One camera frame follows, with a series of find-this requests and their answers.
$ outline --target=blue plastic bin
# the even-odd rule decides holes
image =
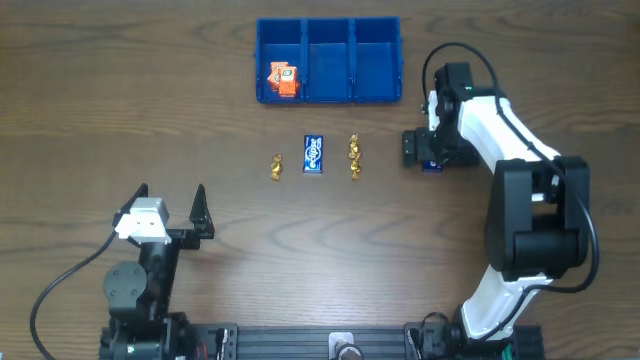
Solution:
[[[296,98],[271,90],[272,61],[298,68]],[[261,103],[397,101],[402,65],[398,17],[257,20],[256,98]]]

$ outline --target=black cable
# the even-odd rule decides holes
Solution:
[[[424,98],[425,98],[425,105],[428,103],[426,74],[427,74],[427,66],[429,65],[429,61],[431,60],[433,55],[435,55],[438,51],[450,46],[458,46],[466,50],[469,50],[470,52],[474,53],[484,63],[484,66],[487,68],[489,75],[491,75],[491,81],[493,82],[493,89],[495,91],[494,98],[496,103],[497,114],[500,116],[502,121],[504,121],[507,127],[511,129],[511,131],[516,135],[516,137],[518,137],[518,139],[520,139],[520,141],[522,141],[522,143],[527,146],[527,149],[533,152],[536,156],[538,156],[540,160],[543,163],[545,163],[545,165],[549,166],[549,168],[553,170],[553,172],[562,181],[562,184],[564,184],[565,191],[568,191],[573,197],[575,197],[576,202],[578,203],[578,206],[580,207],[580,210],[582,212],[582,215],[584,216],[584,219],[587,222],[587,225],[589,227],[589,232],[591,235],[590,236],[591,237],[591,268],[589,269],[589,274],[587,274],[587,277],[584,279],[584,281],[576,286],[571,286],[571,287],[558,287],[558,286],[552,286],[552,285],[527,286],[522,291],[522,295],[520,295],[520,298],[518,299],[518,302],[514,306],[511,313],[509,313],[509,315],[502,322],[500,322],[495,328],[493,328],[487,334],[485,334],[480,339],[478,339],[478,341],[485,341],[490,337],[492,337],[493,335],[495,335],[498,331],[502,330],[505,325],[507,325],[511,320],[513,320],[513,318],[516,316],[516,314],[520,310],[520,307],[522,306],[522,304],[524,303],[525,299],[527,298],[527,296],[531,291],[545,290],[545,291],[551,291],[556,293],[575,294],[588,288],[589,285],[591,285],[591,283],[595,279],[596,274],[598,273],[598,266],[600,265],[600,249],[598,245],[598,237],[596,234],[595,225],[593,224],[593,220],[591,219],[589,210],[585,206],[582,199],[580,199],[580,196],[578,195],[578,192],[576,191],[573,183],[568,181],[564,172],[551,159],[549,159],[545,154],[543,154],[540,150],[538,150],[538,148],[536,148],[535,145],[531,141],[529,141],[529,139],[527,139],[515,127],[515,125],[513,125],[511,120],[509,120],[509,118],[507,118],[507,116],[504,114],[502,105],[500,105],[500,97],[502,95],[502,91],[500,90],[500,87],[498,85],[498,76],[496,75],[495,70],[493,70],[493,67],[489,63],[489,60],[487,60],[487,58],[480,51],[478,51],[477,49],[475,49],[470,45],[467,45],[465,43],[460,43],[460,42],[444,43],[436,47],[435,49],[433,49],[433,51],[429,53],[429,56],[427,56],[427,59],[425,60],[424,65],[422,66],[422,94],[424,95]]]
[[[116,232],[115,231],[111,232],[111,235],[109,235],[109,238],[107,239],[107,241],[104,243],[104,245],[102,245],[102,247],[100,247],[100,249],[98,249],[98,251],[96,251],[93,255],[89,256],[88,258],[84,259],[78,265],[67,270],[67,272],[60,275],[57,279],[55,279],[51,284],[49,284],[49,286],[47,286],[46,289],[44,289],[42,294],[38,296],[38,299],[36,300],[35,304],[33,304],[33,309],[31,309],[31,317],[29,318],[29,329],[31,330],[31,337],[33,338],[33,342],[36,344],[36,346],[38,347],[38,350],[40,350],[40,352],[45,357],[45,359],[55,360],[55,358],[44,347],[44,345],[42,344],[42,341],[40,341],[40,338],[38,337],[38,331],[36,330],[36,316],[38,315],[38,308],[40,307],[40,304],[42,304],[42,301],[44,300],[45,297],[47,297],[47,295],[49,295],[51,290],[53,290],[53,288],[55,288],[58,284],[60,284],[64,279],[73,275],[76,271],[82,269],[85,265],[87,265],[88,263],[93,261],[95,258],[100,256],[100,254],[102,254],[109,247],[109,245],[111,244],[111,242],[115,237],[116,237]]]

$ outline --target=wooden tabletop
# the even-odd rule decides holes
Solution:
[[[258,17],[402,19],[404,92],[393,105],[264,106],[255,99]],[[486,267],[486,166],[404,169],[403,130],[423,126],[420,72],[445,41],[493,63],[522,121],[592,172],[601,267],[577,295],[540,294],[522,324],[549,358],[636,357],[640,347],[640,7],[625,1],[26,1],[0,4],[0,352],[40,358],[36,297],[93,253],[142,183],[173,226],[205,185],[216,239],[183,252],[172,310],[240,325],[393,324],[453,313]],[[434,59],[480,63],[462,50]],[[325,136],[325,172],[301,173],[304,134]],[[348,139],[359,133],[361,180]],[[271,157],[283,156],[280,183]],[[61,359],[97,354],[115,242],[38,315]],[[581,281],[588,262],[558,284]]]

